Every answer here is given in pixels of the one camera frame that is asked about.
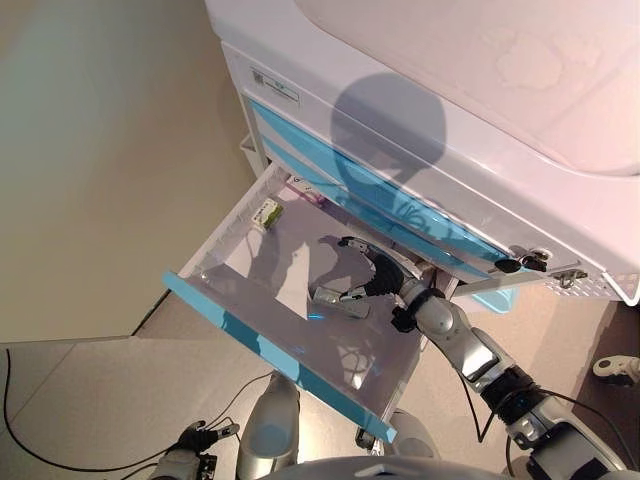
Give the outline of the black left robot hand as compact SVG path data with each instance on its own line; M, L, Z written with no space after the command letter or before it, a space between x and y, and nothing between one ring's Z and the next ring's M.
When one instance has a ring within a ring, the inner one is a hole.
M221 428L209 429L205 424L204 420L200 420L189 425L179 436L174 448L202 453L218 441L235 436L240 427L237 423L230 423Z

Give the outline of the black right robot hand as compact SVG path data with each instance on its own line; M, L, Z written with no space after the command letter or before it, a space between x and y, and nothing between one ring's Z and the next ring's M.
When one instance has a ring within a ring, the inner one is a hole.
M360 286L352 287L339 296L340 302L368 297L399 294L402 287L414 279L412 273L386 250L364 239L345 236L338 241L340 247L354 249L367 258L374 267L373 277Z

